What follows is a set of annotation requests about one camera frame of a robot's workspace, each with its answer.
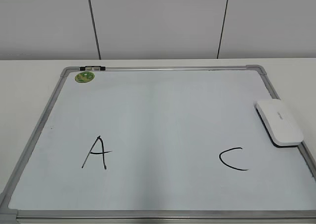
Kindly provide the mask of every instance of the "whiteboard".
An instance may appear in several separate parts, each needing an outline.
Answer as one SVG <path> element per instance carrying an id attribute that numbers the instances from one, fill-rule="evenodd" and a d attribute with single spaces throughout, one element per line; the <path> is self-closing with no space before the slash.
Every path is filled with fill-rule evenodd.
<path id="1" fill-rule="evenodd" d="M 272 145 L 256 71 L 70 73 L 11 197 L 18 210 L 314 210 L 297 148 Z M 90 154 L 101 136 L 106 151 Z M 238 171 L 225 166 L 223 160 Z M 102 152 L 98 141 L 94 152 Z"/>

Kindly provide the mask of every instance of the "white table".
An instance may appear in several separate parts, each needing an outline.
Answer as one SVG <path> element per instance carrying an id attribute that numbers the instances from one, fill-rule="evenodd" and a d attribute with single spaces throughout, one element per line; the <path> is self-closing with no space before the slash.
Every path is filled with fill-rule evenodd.
<path id="1" fill-rule="evenodd" d="M 0 192 L 35 127 L 63 68 L 174 66 L 264 66 L 279 96 L 293 112 L 316 157 L 316 58 L 194 60 L 0 61 Z"/>

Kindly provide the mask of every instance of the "white eraser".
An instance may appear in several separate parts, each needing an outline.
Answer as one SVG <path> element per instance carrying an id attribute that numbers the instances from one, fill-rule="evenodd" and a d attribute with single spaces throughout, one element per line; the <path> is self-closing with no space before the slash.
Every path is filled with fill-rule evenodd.
<path id="1" fill-rule="evenodd" d="M 297 146 L 303 141 L 302 131 L 281 100 L 259 100 L 256 108 L 277 147 Z"/>

